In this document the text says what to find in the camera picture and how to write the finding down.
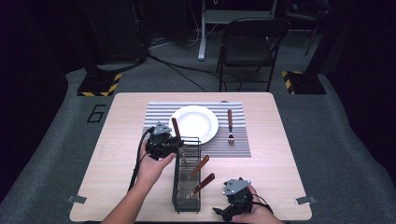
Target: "fork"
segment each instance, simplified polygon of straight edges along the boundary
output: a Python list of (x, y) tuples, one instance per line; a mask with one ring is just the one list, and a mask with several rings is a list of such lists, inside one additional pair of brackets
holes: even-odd
[(230, 134), (228, 135), (228, 145), (233, 145), (235, 140), (233, 139), (233, 111), (229, 109), (228, 113), (228, 128), (230, 129)]

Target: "human arm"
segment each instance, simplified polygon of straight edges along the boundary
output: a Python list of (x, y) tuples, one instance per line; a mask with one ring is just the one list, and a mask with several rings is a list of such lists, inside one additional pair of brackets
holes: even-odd
[(146, 155), (146, 144), (144, 142), (140, 148), (139, 158), (139, 172), (134, 186), (128, 191), (120, 203), (107, 215), (102, 221), (103, 224), (107, 223), (134, 223), (143, 201), (149, 194), (152, 186), (160, 178), (163, 168), (167, 166), (175, 157), (175, 153), (170, 154), (160, 161), (155, 161), (150, 156)]
[[(247, 186), (250, 193), (253, 195), (253, 202), (261, 203), (257, 196), (256, 190), (251, 186)], [(253, 204), (251, 212), (243, 215), (233, 216), (235, 223), (249, 223), (249, 224), (279, 224), (283, 223), (275, 217), (267, 208)]]

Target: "gray carpet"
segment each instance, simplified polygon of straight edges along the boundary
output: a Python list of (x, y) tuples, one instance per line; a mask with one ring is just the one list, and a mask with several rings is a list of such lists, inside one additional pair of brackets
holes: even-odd
[[(289, 95), (282, 70), (305, 70), (306, 34), (291, 32), (282, 43), (270, 92), (275, 96), (313, 216), (304, 223), (396, 223), (396, 190), (386, 170), (348, 126), (344, 108), (325, 76), (326, 95)], [(208, 40), (206, 58), (198, 62), (199, 44), (168, 44), (151, 49), (162, 60), (215, 71), (219, 39)], [(106, 69), (121, 67), (107, 65)], [(218, 91), (219, 80), (207, 73), (179, 69), (206, 91)], [(72, 223), (71, 203), (78, 193), (113, 96), (81, 97), (77, 89), (84, 70), (68, 74), (69, 89), (58, 115), (35, 155), (0, 205), (0, 223)], [(116, 92), (202, 91), (175, 70), (149, 58), (124, 72)], [(87, 123), (95, 105), (104, 117)]]

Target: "yellow and black hazard tape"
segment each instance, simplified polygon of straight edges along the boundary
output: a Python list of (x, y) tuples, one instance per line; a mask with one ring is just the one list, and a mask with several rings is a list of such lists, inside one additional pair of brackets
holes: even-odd
[(117, 88), (117, 85), (119, 84), (120, 78), (122, 74), (117, 74), (114, 77), (114, 81), (111, 84), (111, 87), (108, 91), (100, 91), (100, 92), (95, 92), (95, 91), (79, 91), (78, 96), (111, 96), (114, 91)]
[(285, 85), (286, 85), (286, 89), (288, 89), (289, 94), (294, 94), (294, 89), (291, 85), (290, 79), (289, 79), (289, 74), (293, 73), (293, 74), (303, 74), (304, 72), (301, 71), (282, 71), (282, 77), (283, 80), (285, 81)]

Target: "wooden knife handle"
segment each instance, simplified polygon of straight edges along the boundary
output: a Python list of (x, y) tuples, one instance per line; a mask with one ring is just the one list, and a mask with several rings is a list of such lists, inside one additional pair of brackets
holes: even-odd
[(228, 126), (233, 127), (233, 111), (228, 109)]
[(190, 178), (193, 178), (196, 176), (198, 171), (202, 169), (202, 167), (209, 161), (209, 156), (206, 155), (204, 158), (198, 163), (198, 165), (195, 167), (195, 169), (191, 172)]
[(178, 141), (180, 141), (181, 140), (180, 132), (178, 131), (177, 120), (175, 118), (172, 118), (172, 124), (174, 126), (176, 138), (177, 138)]
[(192, 191), (193, 194), (196, 194), (198, 191), (203, 189), (208, 183), (215, 179), (215, 175), (212, 173), (210, 174), (204, 181), (201, 182), (195, 189)]

